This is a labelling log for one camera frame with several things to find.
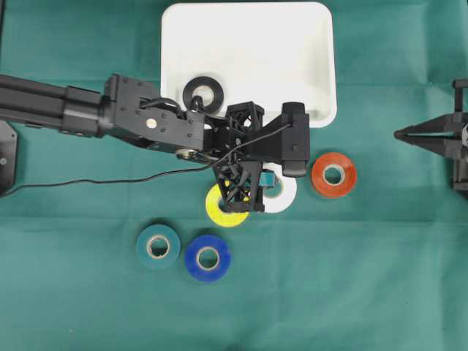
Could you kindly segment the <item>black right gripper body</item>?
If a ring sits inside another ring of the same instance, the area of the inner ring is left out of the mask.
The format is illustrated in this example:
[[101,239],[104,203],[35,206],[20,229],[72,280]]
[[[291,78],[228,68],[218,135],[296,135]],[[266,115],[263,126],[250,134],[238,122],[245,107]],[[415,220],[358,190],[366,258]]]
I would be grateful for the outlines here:
[[461,146],[457,159],[453,162],[452,188],[467,199],[467,111],[464,111],[464,90],[467,89],[467,79],[454,80],[452,87],[455,91],[454,117],[456,122],[461,123],[455,131]]

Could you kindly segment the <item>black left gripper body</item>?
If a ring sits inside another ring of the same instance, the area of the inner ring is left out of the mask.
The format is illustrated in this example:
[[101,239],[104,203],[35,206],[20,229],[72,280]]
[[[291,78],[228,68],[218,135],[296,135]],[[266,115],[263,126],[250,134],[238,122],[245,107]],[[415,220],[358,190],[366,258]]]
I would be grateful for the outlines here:
[[231,105],[225,116],[213,114],[212,107],[201,106],[205,122],[204,156],[217,162],[213,172],[222,195],[222,210],[228,213],[261,212],[263,191],[260,174],[263,164],[249,155],[244,143],[260,130],[264,110],[253,102]]

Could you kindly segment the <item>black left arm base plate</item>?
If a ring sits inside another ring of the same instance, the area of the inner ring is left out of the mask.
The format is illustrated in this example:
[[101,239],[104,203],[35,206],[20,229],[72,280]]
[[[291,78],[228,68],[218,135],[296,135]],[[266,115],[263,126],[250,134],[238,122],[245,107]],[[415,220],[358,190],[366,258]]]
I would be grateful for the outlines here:
[[4,195],[15,184],[17,162],[18,135],[6,122],[1,121],[0,127],[0,190]]

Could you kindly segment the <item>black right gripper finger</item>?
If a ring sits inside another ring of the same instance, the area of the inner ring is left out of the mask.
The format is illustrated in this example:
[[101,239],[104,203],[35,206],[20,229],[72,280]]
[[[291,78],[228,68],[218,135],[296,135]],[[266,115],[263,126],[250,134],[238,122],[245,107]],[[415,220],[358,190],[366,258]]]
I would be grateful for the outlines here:
[[456,128],[457,118],[454,118],[453,114],[445,114],[440,117],[433,118],[429,121],[397,130],[393,134],[395,136],[434,134],[442,132],[453,132],[456,130]]
[[394,137],[397,140],[410,145],[418,146],[435,154],[439,154],[444,158],[457,159],[457,139],[450,137],[403,134],[395,134]]

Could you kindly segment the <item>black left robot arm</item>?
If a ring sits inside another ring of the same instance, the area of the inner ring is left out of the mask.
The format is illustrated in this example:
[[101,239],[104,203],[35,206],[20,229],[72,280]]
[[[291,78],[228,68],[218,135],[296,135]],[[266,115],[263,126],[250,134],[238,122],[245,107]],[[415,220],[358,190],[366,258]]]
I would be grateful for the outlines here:
[[138,148],[161,151],[212,169],[230,213],[263,211],[262,180],[269,160],[266,145],[287,128],[268,127],[253,102],[220,114],[224,92],[217,81],[189,82],[182,102],[160,95],[148,82],[113,75],[103,92],[1,77],[1,194],[15,185],[18,135],[15,123],[54,129],[77,137],[111,136]]

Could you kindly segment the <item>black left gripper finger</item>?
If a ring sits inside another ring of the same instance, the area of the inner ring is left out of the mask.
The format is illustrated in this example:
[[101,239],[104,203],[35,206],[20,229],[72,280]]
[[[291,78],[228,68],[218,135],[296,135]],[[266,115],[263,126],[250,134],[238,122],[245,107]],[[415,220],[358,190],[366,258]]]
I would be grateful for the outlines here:
[[276,174],[274,171],[262,171],[260,174],[260,186],[274,188],[276,186]]

